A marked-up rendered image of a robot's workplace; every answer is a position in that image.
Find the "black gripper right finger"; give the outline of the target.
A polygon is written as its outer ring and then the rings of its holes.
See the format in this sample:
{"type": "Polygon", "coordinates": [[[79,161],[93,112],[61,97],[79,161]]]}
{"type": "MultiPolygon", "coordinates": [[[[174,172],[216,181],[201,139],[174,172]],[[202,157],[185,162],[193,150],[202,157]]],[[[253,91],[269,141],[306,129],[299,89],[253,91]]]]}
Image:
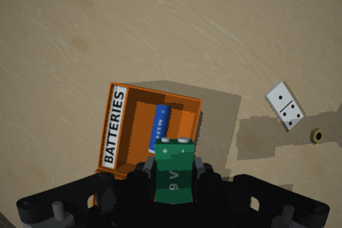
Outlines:
{"type": "Polygon", "coordinates": [[[200,225],[234,228],[235,213],[268,228],[324,228],[330,211],[323,202],[251,175],[224,181],[201,157],[192,161],[191,190],[200,225]],[[252,197],[259,201],[259,211],[250,207],[252,197]]]}

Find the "white domino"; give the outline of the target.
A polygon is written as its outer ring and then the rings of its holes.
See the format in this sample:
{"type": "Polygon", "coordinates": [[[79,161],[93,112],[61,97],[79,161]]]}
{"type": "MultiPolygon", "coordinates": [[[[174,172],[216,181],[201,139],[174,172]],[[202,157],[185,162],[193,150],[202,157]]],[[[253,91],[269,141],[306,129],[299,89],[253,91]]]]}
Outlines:
{"type": "Polygon", "coordinates": [[[282,81],[264,96],[287,130],[292,129],[303,118],[302,112],[282,81]]]}

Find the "brass hex nut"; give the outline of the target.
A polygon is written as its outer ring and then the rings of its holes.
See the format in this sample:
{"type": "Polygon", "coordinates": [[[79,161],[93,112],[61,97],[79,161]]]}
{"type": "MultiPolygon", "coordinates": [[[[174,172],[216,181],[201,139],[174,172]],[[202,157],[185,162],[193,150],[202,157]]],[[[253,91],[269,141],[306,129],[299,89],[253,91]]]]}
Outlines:
{"type": "Polygon", "coordinates": [[[320,128],[315,128],[311,131],[310,139],[314,143],[319,143],[323,140],[324,132],[320,128]]]}

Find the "blue battery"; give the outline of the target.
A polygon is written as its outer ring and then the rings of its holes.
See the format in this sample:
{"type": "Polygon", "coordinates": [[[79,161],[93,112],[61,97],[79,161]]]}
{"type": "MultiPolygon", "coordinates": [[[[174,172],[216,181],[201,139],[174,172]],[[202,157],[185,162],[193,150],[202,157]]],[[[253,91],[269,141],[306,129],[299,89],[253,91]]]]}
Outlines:
{"type": "Polygon", "coordinates": [[[171,107],[157,104],[148,151],[155,154],[155,141],[166,136],[171,107]]]}

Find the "orange three-compartment bin rack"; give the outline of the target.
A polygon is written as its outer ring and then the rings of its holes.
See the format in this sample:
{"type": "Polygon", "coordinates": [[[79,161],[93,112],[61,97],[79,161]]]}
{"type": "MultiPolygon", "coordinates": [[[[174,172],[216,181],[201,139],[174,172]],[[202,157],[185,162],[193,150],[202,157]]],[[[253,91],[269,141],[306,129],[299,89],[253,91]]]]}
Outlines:
{"type": "Polygon", "coordinates": [[[194,142],[202,100],[110,82],[95,173],[111,172],[123,180],[139,162],[155,156],[148,148],[157,104],[171,107],[165,137],[194,142]]]}

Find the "green 9v battery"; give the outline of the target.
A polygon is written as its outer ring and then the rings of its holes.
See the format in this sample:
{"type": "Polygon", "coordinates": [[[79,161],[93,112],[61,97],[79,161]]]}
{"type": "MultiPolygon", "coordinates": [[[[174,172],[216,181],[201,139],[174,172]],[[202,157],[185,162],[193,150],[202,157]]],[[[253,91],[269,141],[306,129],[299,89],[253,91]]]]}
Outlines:
{"type": "Polygon", "coordinates": [[[192,139],[164,137],[155,142],[155,201],[168,204],[192,202],[192,139]]]}

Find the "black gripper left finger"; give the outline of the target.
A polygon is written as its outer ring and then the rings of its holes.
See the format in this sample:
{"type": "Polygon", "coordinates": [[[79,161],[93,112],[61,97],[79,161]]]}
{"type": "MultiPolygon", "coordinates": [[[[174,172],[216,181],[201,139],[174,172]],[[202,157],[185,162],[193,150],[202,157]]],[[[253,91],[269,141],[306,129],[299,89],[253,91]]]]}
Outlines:
{"type": "Polygon", "coordinates": [[[23,228],[69,228],[112,212],[112,226],[150,224],[150,202],[156,191],[156,160],[148,156],[126,179],[110,172],[88,177],[19,199],[23,228]],[[96,205],[88,208],[88,198],[96,205]],[[88,211],[89,210],[89,211],[88,211]]]}

